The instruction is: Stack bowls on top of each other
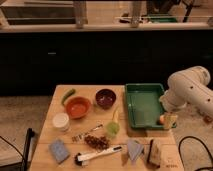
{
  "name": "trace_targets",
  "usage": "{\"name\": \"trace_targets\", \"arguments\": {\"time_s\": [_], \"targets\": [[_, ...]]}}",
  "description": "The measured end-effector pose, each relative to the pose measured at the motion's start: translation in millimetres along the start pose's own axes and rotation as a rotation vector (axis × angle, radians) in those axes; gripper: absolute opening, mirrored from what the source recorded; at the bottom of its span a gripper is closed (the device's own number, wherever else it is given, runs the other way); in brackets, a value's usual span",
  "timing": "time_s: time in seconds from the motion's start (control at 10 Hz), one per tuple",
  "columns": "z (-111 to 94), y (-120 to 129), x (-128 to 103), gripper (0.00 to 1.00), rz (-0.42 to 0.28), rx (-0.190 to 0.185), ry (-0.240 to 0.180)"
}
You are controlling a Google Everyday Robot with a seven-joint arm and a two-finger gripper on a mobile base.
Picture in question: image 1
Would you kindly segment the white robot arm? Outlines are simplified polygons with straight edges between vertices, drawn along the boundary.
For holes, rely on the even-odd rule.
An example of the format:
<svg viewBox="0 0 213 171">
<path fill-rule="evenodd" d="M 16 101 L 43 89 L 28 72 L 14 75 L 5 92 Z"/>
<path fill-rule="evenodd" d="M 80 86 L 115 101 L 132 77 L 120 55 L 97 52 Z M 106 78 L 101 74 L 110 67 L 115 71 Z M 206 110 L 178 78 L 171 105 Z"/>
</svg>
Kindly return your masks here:
<svg viewBox="0 0 213 171">
<path fill-rule="evenodd" d="M 202 66 L 177 71 L 168 77 L 168 89 L 159 101 L 166 112 L 181 110 L 190 103 L 213 117 L 213 90 L 207 87 L 210 80 L 210 72 Z"/>
</svg>

